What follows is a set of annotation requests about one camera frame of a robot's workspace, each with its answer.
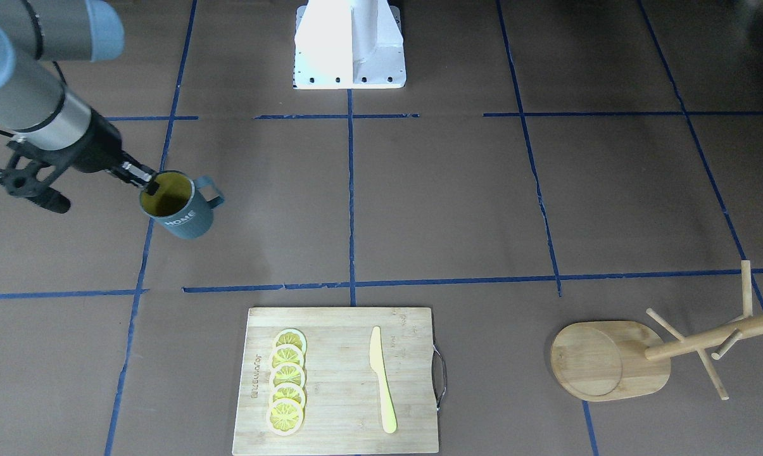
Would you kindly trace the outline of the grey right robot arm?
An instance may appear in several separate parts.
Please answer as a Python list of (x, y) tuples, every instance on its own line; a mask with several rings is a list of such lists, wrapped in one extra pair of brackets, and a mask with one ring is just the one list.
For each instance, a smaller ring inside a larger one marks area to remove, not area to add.
[(43, 66), (115, 60), (124, 46), (120, 15), (105, 1), (0, 1), (0, 126), (14, 152), (0, 184), (9, 194), (55, 200), (51, 186), (69, 168), (155, 193), (155, 171), (127, 154), (115, 126)]

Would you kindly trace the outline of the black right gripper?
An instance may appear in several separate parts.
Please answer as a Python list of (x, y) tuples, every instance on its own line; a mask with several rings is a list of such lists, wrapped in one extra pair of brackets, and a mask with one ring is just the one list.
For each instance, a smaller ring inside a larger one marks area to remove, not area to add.
[(155, 196), (159, 190), (156, 171), (123, 152), (121, 133), (95, 109), (90, 110), (89, 126), (83, 136), (57, 153), (67, 156), (71, 167), (80, 172), (115, 174), (127, 184), (144, 186), (144, 193), (149, 196)]

